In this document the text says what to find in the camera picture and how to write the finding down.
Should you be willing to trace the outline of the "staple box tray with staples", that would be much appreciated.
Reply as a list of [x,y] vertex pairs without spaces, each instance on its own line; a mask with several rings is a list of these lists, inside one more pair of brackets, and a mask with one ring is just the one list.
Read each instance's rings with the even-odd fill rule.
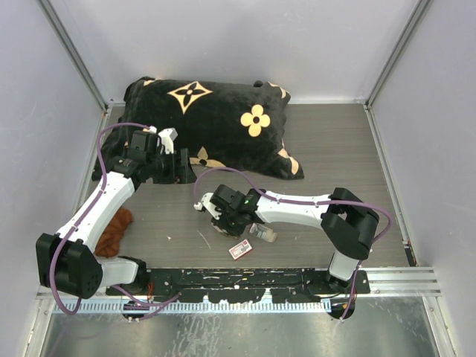
[[277,238],[277,234],[271,228],[268,228],[265,225],[258,223],[253,223],[251,225],[249,233],[252,236],[268,243],[273,243]]

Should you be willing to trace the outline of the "red white staple box sleeve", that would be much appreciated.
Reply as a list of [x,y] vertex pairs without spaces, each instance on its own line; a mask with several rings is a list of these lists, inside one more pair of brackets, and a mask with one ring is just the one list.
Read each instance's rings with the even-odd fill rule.
[[247,239],[237,243],[235,246],[228,250],[229,254],[231,255],[233,260],[238,260],[244,257],[246,254],[251,252],[253,247],[251,246],[250,242]]

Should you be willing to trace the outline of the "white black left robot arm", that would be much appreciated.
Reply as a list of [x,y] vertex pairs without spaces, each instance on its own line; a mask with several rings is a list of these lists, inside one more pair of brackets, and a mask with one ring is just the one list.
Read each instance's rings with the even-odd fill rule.
[[100,236],[123,203],[141,184],[189,184],[196,176],[187,149],[175,150],[174,128],[150,126],[135,130],[120,155],[100,159],[102,177],[83,206],[54,234],[36,241],[41,286],[89,299],[112,285],[143,286],[147,267],[132,257],[100,258],[95,254]]

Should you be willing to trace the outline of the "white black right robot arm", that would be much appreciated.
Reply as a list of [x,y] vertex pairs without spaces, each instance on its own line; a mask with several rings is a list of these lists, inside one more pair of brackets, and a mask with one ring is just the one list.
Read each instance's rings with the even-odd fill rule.
[[239,237],[252,224],[291,223],[321,229],[335,247],[327,269],[327,285],[343,292],[358,264],[366,260],[379,224],[379,215],[349,190],[337,187],[330,195],[287,196],[270,190],[241,193],[221,184],[200,199],[218,231]]

